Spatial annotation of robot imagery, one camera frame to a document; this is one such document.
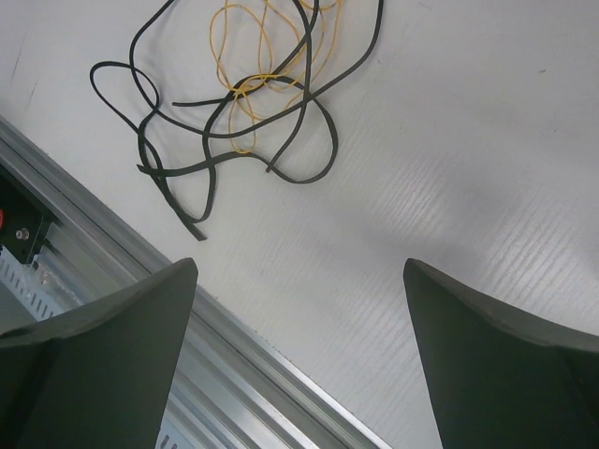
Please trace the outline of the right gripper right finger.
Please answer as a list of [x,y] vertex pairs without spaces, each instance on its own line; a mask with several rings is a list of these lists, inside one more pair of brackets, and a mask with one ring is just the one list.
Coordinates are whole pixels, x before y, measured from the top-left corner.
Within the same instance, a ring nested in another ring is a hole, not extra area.
[[598,339],[416,259],[408,310],[445,448],[595,448]]

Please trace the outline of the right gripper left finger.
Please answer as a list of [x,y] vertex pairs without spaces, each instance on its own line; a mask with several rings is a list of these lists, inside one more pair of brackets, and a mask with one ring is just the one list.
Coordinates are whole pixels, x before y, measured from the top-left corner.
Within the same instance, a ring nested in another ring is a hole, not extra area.
[[196,288],[184,258],[2,334],[2,447],[153,448]]

